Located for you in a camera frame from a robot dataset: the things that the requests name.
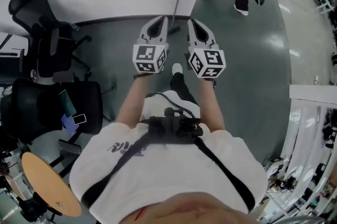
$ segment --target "smartphone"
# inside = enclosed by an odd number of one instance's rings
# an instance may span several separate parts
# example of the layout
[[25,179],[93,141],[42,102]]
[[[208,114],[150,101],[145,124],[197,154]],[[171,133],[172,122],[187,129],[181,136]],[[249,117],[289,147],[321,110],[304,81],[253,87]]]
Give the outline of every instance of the smartphone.
[[76,109],[72,103],[72,100],[70,100],[69,94],[66,90],[62,91],[59,95],[60,101],[62,103],[62,106],[64,108],[65,115],[67,117],[71,117],[76,114]]
[[85,114],[81,114],[78,116],[73,117],[74,120],[74,124],[81,124],[81,123],[85,123],[86,122],[86,117]]

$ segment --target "epoxy floor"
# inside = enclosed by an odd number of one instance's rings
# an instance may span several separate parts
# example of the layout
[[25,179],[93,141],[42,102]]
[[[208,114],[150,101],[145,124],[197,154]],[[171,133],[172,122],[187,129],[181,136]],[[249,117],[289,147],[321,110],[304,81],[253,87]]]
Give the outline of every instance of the epoxy floor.
[[336,51],[327,14],[320,14],[314,0],[278,0],[289,39],[292,84],[336,83],[331,54]]

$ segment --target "white sneaker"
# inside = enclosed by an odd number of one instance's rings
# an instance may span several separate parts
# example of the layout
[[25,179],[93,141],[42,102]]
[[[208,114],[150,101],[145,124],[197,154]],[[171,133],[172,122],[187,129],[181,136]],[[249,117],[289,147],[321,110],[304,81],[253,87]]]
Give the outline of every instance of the white sneaker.
[[183,73],[183,66],[181,66],[180,63],[175,63],[172,66],[172,74],[174,75],[175,73]]
[[244,16],[248,16],[248,11],[243,11],[243,10],[237,9],[235,3],[234,3],[234,8],[235,8],[235,10],[237,10],[239,13],[243,14]]

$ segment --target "black cable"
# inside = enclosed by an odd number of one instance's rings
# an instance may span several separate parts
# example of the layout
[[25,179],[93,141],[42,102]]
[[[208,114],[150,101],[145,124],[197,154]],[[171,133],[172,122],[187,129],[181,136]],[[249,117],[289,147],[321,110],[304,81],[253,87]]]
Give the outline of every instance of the black cable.
[[192,118],[195,118],[194,114],[193,114],[190,110],[188,110],[188,109],[186,109],[186,108],[184,108],[184,107],[182,107],[182,106],[180,106],[180,105],[174,103],[174,102],[171,101],[165,94],[163,94],[163,93],[161,93],[161,92],[158,92],[158,93],[153,93],[153,94],[150,94],[150,95],[151,95],[151,97],[154,96],[154,95],[161,95],[161,96],[163,96],[163,97],[164,97],[170,104],[172,104],[172,105],[175,106],[176,108],[179,108],[179,109],[185,111],[185,112],[188,113]]

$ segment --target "white t-shirt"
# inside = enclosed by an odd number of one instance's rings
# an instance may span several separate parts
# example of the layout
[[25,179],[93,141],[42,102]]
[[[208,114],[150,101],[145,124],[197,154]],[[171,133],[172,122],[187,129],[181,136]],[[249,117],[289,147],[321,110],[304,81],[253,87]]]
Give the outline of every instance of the white t-shirt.
[[[167,91],[165,95],[200,117],[196,104],[181,100],[174,91]],[[175,108],[163,96],[147,98],[142,118],[164,116],[167,107]],[[207,147],[250,189],[258,205],[267,189],[267,177],[244,141],[224,130],[210,134],[206,125],[201,127]],[[81,200],[84,192],[109,174],[122,154],[146,132],[146,124],[130,129],[125,124],[112,123],[93,136],[70,173],[70,185],[76,197]],[[207,192],[226,205],[247,212],[244,201],[226,175],[195,145],[149,145],[113,176],[90,207],[90,213],[102,224],[119,223],[144,206],[175,194],[196,191]]]

